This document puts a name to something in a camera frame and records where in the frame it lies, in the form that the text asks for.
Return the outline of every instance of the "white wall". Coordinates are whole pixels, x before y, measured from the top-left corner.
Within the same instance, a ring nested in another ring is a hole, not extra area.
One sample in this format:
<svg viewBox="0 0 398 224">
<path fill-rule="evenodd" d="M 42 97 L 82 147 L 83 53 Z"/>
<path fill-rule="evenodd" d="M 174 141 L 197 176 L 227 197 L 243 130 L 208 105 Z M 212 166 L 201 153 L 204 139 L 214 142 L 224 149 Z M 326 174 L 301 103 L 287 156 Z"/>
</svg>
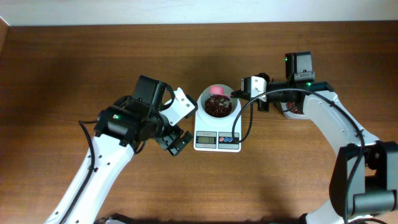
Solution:
<svg viewBox="0 0 398 224">
<path fill-rule="evenodd" d="M 398 19 L 398 0 L 0 0 L 12 26 Z"/>
</svg>

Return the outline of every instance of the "brown wooden surface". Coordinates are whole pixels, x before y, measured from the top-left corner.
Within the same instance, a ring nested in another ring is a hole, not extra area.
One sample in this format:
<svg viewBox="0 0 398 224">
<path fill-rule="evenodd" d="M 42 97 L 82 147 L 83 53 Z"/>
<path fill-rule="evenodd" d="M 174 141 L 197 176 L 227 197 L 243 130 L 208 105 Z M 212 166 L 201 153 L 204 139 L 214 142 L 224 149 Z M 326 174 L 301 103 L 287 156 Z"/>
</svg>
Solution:
<svg viewBox="0 0 398 224">
<path fill-rule="evenodd" d="M 0 58 L 0 222 L 47 219 L 87 150 L 77 120 L 132 93 L 139 75 L 197 99 L 211 84 L 238 89 L 259 72 L 284 80 L 284 54 L 304 50 L 317 80 L 328 81 L 367 130 L 398 141 L 398 22 L 11 27 Z M 194 118 L 180 126 L 193 132 Z M 171 157 L 150 141 L 116 179 L 99 217 L 298 217 L 328 199 L 334 163 L 313 123 L 271 107 L 254 112 L 237 154 L 190 144 Z M 382 219 L 397 223 L 398 213 Z"/>
<path fill-rule="evenodd" d="M 4 22 L 0 18 L 0 55 L 1 55 L 2 47 L 6 40 L 7 32 L 8 32 L 8 25 L 6 24 L 6 22 Z"/>
</svg>

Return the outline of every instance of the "white scale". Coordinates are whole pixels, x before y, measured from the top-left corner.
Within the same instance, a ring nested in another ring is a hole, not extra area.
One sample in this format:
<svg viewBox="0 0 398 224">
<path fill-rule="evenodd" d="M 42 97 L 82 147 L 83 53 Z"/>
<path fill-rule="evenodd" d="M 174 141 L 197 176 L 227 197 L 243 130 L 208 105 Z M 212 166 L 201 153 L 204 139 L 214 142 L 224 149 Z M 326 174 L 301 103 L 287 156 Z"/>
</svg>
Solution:
<svg viewBox="0 0 398 224">
<path fill-rule="evenodd" d="M 226 85 L 217 85 L 224 88 L 226 95 L 230 95 L 233 92 L 233 89 Z M 241 103 L 238 99 L 232 98 L 232 111 L 228 116 L 224 118 L 210 116 L 205 111 L 205 101 L 210 97 L 209 89 L 210 87 L 203 91 L 198 99 L 193 147 L 198 151 L 239 152 L 241 143 L 233 143 L 231 131 L 234 120 L 241 110 Z M 242 138 L 241 117 L 236 123 L 234 137 L 237 140 Z"/>
</svg>

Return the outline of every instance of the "pink scoop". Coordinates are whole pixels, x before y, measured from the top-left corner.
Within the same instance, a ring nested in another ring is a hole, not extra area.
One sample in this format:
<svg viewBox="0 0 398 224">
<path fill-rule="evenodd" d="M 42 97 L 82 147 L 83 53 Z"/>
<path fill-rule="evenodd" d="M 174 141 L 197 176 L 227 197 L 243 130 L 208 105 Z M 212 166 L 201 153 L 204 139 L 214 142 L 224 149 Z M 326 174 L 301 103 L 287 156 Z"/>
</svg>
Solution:
<svg viewBox="0 0 398 224">
<path fill-rule="evenodd" d="M 224 88 L 218 85 L 212 85 L 209 89 L 210 94 L 221 95 L 221 96 L 229 96 L 224 94 Z"/>
</svg>

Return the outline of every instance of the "robotic arm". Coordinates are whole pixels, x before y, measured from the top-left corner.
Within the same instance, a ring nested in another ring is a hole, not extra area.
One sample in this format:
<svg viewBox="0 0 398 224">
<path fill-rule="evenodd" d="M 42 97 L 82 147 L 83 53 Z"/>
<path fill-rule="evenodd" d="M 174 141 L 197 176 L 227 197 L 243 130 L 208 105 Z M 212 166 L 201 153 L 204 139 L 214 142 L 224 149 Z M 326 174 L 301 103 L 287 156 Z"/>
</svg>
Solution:
<svg viewBox="0 0 398 224">
<path fill-rule="evenodd" d="M 297 108 L 316 124 L 337 154 L 329 187 L 330 200 L 318 210 L 302 215 L 300 224 L 342 224 L 345 207 L 347 217 L 351 221 L 396 210 L 397 144 L 382 142 L 365 130 L 344 108 L 327 82 L 315 82 L 310 52 L 286 54 L 285 65 L 287 82 L 270 82 L 268 75 L 260 73 L 243 78 L 241 89 L 232 95 L 249 101 L 255 100 L 260 111 L 268 111 L 269 103 L 294 102 Z M 292 88 L 313 92 L 328 101 L 316 95 L 294 91 Z M 329 102 L 341 108 L 355 123 L 360 133 L 356 132 L 342 112 Z M 354 172 L 349 190 L 346 191 L 349 174 L 359 156 L 359 135 L 364 139 L 366 152 Z M 376 169 L 376 174 L 365 177 L 365 166 Z"/>
<path fill-rule="evenodd" d="M 166 91 L 172 99 L 163 105 Z M 148 139 L 155 139 L 172 156 L 192 140 L 188 131 L 181 137 L 177 123 L 197 108 L 180 88 L 173 91 L 164 82 L 140 76 L 132 96 L 120 98 L 98 115 L 85 160 L 45 223 L 93 223 L 116 177 Z"/>
</svg>

